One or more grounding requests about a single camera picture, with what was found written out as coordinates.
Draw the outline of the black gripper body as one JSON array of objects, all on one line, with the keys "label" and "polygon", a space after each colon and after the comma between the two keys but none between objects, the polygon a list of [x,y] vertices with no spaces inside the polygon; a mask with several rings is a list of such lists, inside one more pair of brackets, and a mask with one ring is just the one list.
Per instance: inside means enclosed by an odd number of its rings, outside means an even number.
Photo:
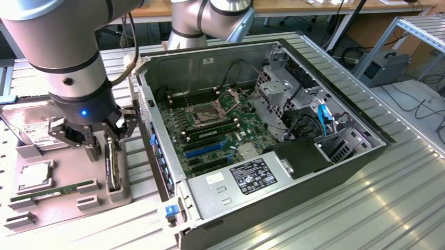
[{"label": "black gripper body", "polygon": [[78,131],[86,126],[95,129],[103,122],[114,126],[122,117],[111,81],[104,81],[99,89],[86,96],[62,97],[50,93],[50,97],[63,113],[67,125]]}]

